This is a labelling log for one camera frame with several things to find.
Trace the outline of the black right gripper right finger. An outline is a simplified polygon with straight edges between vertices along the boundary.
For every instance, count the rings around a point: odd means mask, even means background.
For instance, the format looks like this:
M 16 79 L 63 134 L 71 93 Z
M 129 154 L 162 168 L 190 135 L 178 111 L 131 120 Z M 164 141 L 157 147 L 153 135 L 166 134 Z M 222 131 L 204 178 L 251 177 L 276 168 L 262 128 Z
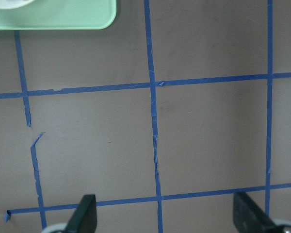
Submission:
M 245 192 L 233 194 L 233 224 L 239 233 L 273 233 L 275 223 Z

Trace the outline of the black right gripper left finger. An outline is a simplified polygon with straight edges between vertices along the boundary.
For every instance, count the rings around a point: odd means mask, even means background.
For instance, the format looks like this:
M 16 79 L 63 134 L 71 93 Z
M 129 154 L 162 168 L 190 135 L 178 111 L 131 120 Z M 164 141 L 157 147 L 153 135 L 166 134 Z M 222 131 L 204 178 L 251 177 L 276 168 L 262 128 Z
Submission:
M 94 233 L 97 229 L 95 194 L 84 195 L 65 227 L 65 233 Z

